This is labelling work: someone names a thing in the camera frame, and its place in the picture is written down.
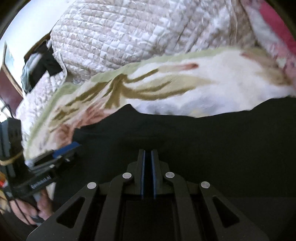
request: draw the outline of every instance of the blue strip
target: blue strip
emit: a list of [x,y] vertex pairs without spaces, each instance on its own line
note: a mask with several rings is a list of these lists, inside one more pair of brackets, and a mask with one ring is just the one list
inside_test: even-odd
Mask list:
[[156,175],[155,175],[153,151],[151,151],[151,162],[152,162],[152,176],[153,176],[153,196],[154,196],[154,199],[156,199]]
[[145,172],[145,151],[143,152],[142,172],[141,172],[141,197],[144,198],[144,172]]
[[77,146],[80,146],[80,145],[77,142],[72,142],[70,145],[64,146],[54,151],[54,153],[52,154],[52,157],[57,158],[58,156],[62,156]]

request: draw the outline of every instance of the yellow band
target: yellow band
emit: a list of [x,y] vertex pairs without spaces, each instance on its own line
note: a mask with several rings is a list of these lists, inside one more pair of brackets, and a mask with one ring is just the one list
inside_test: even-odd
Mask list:
[[14,157],[12,157],[12,158],[10,158],[10,159],[8,159],[8,160],[5,160],[5,161],[1,161],[1,160],[0,160],[0,165],[1,165],[1,166],[7,166],[7,165],[9,165],[9,164],[14,163],[14,161],[15,161],[16,159],[18,159],[18,158],[22,155],[22,152],[23,152],[23,150],[21,150],[18,154],[16,154]]

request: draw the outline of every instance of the white quilt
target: white quilt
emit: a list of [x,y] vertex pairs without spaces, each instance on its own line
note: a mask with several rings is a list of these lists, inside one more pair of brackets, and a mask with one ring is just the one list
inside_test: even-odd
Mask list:
[[239,0],[77,0],[51,40],[77,80],[154,56],[255,44]]

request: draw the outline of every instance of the round metal rivet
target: round metal rivet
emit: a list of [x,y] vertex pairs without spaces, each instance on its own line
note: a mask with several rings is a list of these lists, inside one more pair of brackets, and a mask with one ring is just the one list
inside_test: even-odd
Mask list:
[[129,172],[123,173],[123,174],[122,174],[122,177],[123,177],[124,179],[129,179],[129,178],[131,178],[131,173],[129,173]]
[[201,186],[202,186],[203,188],[209,188],[209,187],[210,187],[210,184],[209,184],[208,182],[202,182],[202,183],[201,183]]
[[173,172],[167,172],[167,173],[165,174],[165,176],[166,176],[167,178],[173,178],[173,177],[175,176],[175,174],[174,174]]
[[87,184],[88,189],[94,189],[96,187],[96,183],[89,183]]

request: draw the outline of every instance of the white wall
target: white wall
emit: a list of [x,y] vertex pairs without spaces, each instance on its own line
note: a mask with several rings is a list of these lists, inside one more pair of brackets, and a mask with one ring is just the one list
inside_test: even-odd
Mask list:
[[64,11],[75,0],[31,0],[13,19],[0,39],[0,65],[4,42],[15,60],[14,78],[20,83],[24,56],[44,35],[49,33]]

